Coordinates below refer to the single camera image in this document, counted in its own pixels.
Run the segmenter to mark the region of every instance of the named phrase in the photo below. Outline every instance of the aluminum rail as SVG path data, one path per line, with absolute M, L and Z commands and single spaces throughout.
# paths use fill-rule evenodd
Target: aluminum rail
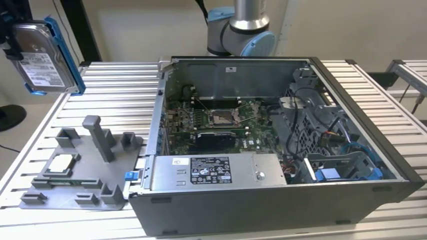
M 427 129 L 357 64 L 323 61 L 398 151 L 427 180 Z M 87 114 L 102 116 L 112 132 L 148 137 L 158 85 L 156 63 L 92 63 L 82 71 L 83 96 L 63 94 L 0 181 L 0 236 L 15 239 L 154 239 L 127 205 L 120 211 L 20 209 L 20 197 L 58 145 L 63 127 L 80 127 Z M 136 168 L 144 166 L 140 159 Z M 401 203 L 381 206 L 361 223 L 265 232 L 174 238 L 175 240 L 383 240 L 426 239 L 427 186 Z
M 427 96 L 427 60 L 394 60 L 386 71 L 397 73 Z

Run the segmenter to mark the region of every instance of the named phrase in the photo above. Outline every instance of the warning label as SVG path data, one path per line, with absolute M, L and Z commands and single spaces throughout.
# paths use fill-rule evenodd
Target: warning label
M 229 157 L 192 157 L 190 181 L 192 184 L 231 184 Z

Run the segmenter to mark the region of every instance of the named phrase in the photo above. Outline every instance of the sticker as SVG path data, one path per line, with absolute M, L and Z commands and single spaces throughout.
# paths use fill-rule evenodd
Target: sticker
M 22 52 L 22 55 L 24 59 L 19 63 L 35 86 L 66 86 L 47 53 Z
M 174 157 L 172 165 L 188 165 L 190 158 L 186 157 Z
M 233 170 L 229 157 L 192 157 L 191 158 L 192 184 L 231 184 Z
M 237 71 L 238 71 L 238 67 L 237 66 L 226 67 L 226 73 L 235 73 Z

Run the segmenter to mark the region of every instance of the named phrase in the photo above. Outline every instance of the circuit board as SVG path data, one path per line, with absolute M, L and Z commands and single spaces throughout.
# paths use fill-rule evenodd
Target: circuit board
M 279 137 L 269 118 L 267 107 L 261 100 L 241 100 L 235 108 L 230 104 L 210 104 L 203 108 L 191 102 L 168 105 L 168 143 L 171 155 L 235 154 L 257 152 L 281 154 Z M 202 135 L 226 135 L 230 139 L 210 138 L 200 146 Z

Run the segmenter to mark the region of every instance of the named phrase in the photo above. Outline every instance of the blue latch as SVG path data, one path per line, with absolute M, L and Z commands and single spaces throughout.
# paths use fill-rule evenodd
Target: blue latch
M 139 179 L 139 175 L 138 171 L 128 171 L 124 174 L 124 181 L 136 181 Z

